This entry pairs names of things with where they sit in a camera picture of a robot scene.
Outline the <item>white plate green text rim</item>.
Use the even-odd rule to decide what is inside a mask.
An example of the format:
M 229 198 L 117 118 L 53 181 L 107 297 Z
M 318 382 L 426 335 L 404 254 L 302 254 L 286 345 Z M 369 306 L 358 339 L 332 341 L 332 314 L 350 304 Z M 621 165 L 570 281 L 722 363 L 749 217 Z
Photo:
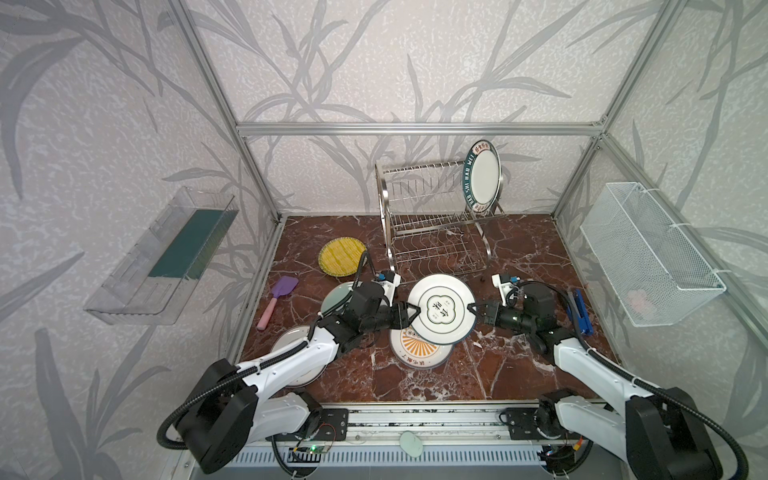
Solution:
M 467 208 L 477 214 L 489 211 L 498 199 L 501 184 L 501 161 L 495 146 L 489 140 L 478 140 L 462 168 L 462 194 Z

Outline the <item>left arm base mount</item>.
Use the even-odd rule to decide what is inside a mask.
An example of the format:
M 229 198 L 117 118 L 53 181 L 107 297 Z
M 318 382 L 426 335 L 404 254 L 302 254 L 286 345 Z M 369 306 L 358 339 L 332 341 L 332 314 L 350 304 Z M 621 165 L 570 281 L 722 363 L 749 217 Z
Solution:
M 294 436 L 301 440 L 343 441 L 347 437 L 349 416 L 346 408 L 313 411 Z

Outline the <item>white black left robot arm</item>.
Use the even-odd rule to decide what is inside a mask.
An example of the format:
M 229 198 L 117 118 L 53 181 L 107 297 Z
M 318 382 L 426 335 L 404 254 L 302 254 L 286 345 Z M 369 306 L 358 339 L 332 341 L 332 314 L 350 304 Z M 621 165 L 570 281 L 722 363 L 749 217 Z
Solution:
M 190 451 L 200 469 L 211 474 L 249 443 L 302 430 L 321 407 L 310 395 L 284 388 L 358 348 L 368 333 L 409 327 L 421 309 L 395 300 L 397 286 L 389 280 L 356 282 L 318 315 L 304 337 L 237 365 L 214 362 L 161 422 L 157 443 Z

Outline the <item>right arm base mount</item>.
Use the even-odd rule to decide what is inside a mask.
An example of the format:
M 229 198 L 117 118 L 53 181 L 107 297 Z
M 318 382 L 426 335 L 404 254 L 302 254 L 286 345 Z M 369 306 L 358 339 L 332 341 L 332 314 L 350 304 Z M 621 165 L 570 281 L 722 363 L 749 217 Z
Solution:
M 556 440 L 562 432 L 543 429 L 539 424 L 537 408 L 509 407 L 501 410 L 498 421 L 507 428 L 511 440 Z

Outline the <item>white plate black quatrefoil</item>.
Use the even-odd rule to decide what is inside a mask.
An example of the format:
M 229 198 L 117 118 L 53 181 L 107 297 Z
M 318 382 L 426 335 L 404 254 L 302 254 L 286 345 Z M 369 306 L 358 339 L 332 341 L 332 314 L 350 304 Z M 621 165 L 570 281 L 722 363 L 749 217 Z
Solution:
M 476 317 L 468 308 L 475 303 L 474 295 L 456 277 L 434 274 L 423 278 L 412 287 L 408 303 L 420 309 L 411 327 L 432 344 L 454 345 L 474 329 Z

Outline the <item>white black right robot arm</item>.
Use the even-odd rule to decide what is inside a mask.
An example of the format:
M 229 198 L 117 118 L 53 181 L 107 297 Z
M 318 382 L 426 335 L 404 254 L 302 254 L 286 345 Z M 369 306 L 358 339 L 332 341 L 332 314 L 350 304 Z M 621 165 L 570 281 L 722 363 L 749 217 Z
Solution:
M 598 406 L 568 388 L 544 394 L 534 416 L 540 435 L 578 434 L 623 461 L 637 479 L 720 479 L 723 468 L 711 440 L 717 435 L 736 459 L 734 478 L 748 477 L 742 447 L 690 395 L 640 378 L 587 342 L 591 322 L 579 291 L 509 275 L 495 276 L 494 283 L 499 299 L 471 303 L 468 312 L 524 336 L 539 355 L 605 403 Z

